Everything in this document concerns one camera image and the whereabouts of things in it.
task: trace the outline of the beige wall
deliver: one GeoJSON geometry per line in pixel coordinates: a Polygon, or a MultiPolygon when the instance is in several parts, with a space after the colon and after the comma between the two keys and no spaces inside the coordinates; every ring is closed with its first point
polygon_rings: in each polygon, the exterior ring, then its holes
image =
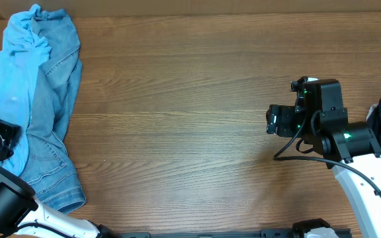
{"type": "Polygon", "coordinates": [[[0,17],[33,3],[73,17],[381,11],[381,0],[0,0],[0,17]]]}

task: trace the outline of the blue jeans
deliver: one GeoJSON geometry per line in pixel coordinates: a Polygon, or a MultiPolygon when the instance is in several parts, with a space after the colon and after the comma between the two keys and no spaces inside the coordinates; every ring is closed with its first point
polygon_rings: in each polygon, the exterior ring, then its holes
{"type": "Polygon", "coordinates": [[[86,203],[77,171],[63,144],[81,80],[80,41],[64,10],[38,13],[31,28],[52,47],[38,68],[30,124],[29,156],[21,179],[49,207],[68,214],[86,203]]]}

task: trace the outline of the wooden table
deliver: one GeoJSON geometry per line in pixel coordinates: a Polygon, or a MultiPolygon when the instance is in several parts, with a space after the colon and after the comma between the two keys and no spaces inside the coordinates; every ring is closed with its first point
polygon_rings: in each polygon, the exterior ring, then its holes
{"type": "Polygon", "coordinates": [[[74,22],[84,67],[65,144],[89,201],[72,216],[151,233],[323,218],[360,237],[324,164],[272,161],[288,139],[265,133],[265,113],[311,75],[340,80],[349,120],[365,120],[381,94],[381,13],[74,22]]]}

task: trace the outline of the brown table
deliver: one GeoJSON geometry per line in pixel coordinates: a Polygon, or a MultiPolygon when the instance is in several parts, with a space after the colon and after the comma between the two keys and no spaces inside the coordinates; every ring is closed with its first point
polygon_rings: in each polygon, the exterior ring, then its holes
{"type": "Polygon", "coordinates": [[[65,144],[89,200],[74,217],[151,233],[323,218],[360,237],[324,164],[272,161],[287,139],[265,133],[265,112],[311,75],[340,80],[349,120],[364,120],[381,94],[381,13],[74,22],[84,66],[65,144]]]}

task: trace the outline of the wire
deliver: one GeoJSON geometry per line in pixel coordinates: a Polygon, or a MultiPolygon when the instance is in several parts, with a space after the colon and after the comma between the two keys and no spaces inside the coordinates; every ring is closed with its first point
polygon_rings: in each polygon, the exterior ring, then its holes
{"type": "Polygon", "coordinates": [[[314,148],[307,149],[307,150],[305,150],[305,151],[300,151],[300,148],[299,148],[299,147],[301,146],[301,143],[302,143],[303,141],[304,141],[304,139],[300,139],[300,140],[298,141],[298,143],[296,143],[296,150],[297,150],[298,152],[305,153],[305,154],[313,152],[313,151],[314,151],[314,148]]]}
{"type": "MultiPolygon", "coordinates": [[[[64,237],[64,238],[73,238],[73,237],[71,237],[71,236],[68,236],[68,235],[66,235],[66,234],[64,234],[64,233],[62,233],[62,232],[60,232],[60,231],[57,231],[56,229],[54,229],[54,228],[52,228],[52,227],[49,227],[49,226],[47,226],[47,225],[40,224],[40,223],[37,223],[37,222],[31,222],[31,223],[23,224],[23,225],[19,226],[19,227],[16,229],[16,231],[15,231],[14,233],[16,233],[16,232],[18,232],[18,231],[20,231],[21,229],[26,228],[26,227],[40,227],[40,228],[46,229],[46,230],[48,230],[48,231],[52,231],[52,232],[54,232],[55,234],[59,235],[60,237],[64,237]]],[[[10,235],[1,235],[0,238],[6,238],[6,237],[8,237],[8,236],[10,236],[10,235]]]]}
{"type": "Polygon", "coordinates": [[[307,121],[307,118],[305,117],[304,120],[302,121],[301,127],[296,132],[295,136],[292,139],[290,139],[290,141],[273,156],[274,158],[278,157],[281,153],[283,153],[283,151],[288,149],[289,146],[292,145],[292,143],[294,143],[295,139],[299,136],[299,134],[301,134],[302,128],[304,128],[306,121],[307,121]]]}
{"type": "Polygon", "coordinates": [[[371,187],[373,187],[373,189],[375,191],[375,195],[379,195],[379,197],[381,198],[381,190],[377,187],[377,185],[375,185],[367,176],[362,174],[360,171],[358,171],[358,170],[356,170],[356,169],[352,168],[351,166],[346,165],[344,163],[331,161],[329,159],[321,159],[321,158],[317,158],[317,157],[307,157],[307,156],[288,156],[288,157],[280,157],[280,158],[275,157],[274,160],[275,161],[289,161],[289,160],[319,161],[319,162],[324,162],[324,163],[330,164],[330,165],[340,166],[342,168],[345,168],[345,169],[352,171],[356,175],[363,178],[371,187]]]}
{"type": "Polygon", "coordinates": [[[321,110],[317,110],[315,111],[312,116],[311,116],[311,131],[312,131],[312,134],[314,136],[317,136],[317,132],[316,132],[316,129],[314,128],[314,120],[316,120],[316,116],[317,114],[319,114],[321,112],[321,110]]]}

